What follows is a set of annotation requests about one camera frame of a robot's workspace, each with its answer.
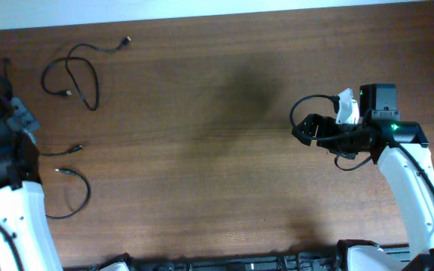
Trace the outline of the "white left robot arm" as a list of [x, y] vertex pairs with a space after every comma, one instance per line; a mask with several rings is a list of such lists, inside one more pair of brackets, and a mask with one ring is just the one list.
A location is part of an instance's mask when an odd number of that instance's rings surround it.
[[40, 127], [9, 80], [0, 75], [0, 267], [61, 270], [38, 172]]

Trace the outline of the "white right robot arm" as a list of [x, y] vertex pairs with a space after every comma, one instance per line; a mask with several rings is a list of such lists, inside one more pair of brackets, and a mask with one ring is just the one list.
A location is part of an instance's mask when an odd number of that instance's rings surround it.
[[300, 123], [291, 118], [292, 135], [303, 145], [317, 146], [335, 159], [377, 165], [399, 207], [408, 237], [408, 252], [364, 239], [341, 239], [333, 252], [300, 253], [299, 269], [434, 270], [434, 168], [429, 141], [419, 123], [403, 121], [393, 84], [365, 84], [359, 98], [346, 89], [329, 96], [335, 117], [309, 114]]

